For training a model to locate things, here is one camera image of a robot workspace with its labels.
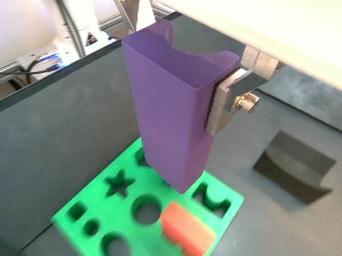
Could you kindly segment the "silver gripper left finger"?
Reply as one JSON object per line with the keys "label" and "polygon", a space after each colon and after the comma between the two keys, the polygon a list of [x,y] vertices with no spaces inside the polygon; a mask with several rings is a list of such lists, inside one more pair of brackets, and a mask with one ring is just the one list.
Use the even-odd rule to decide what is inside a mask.
{"label": "silver gripper left finger", "polygon": [[113,2],[131,33],[155,23],[151,0],[113,0]]}

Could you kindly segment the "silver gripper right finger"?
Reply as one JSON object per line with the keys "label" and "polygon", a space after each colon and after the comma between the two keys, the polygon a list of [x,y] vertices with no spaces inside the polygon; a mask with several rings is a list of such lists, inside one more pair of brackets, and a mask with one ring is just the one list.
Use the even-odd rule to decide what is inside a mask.
{"label": "silver gripper right finger", "polygon": [[232,115],[244,110],[251,113],[259,103],[252,90],[279,72],[283,63],[251,46],[244,47],[240,66],[217,83],[205,123],[207,132],[215,136]]}

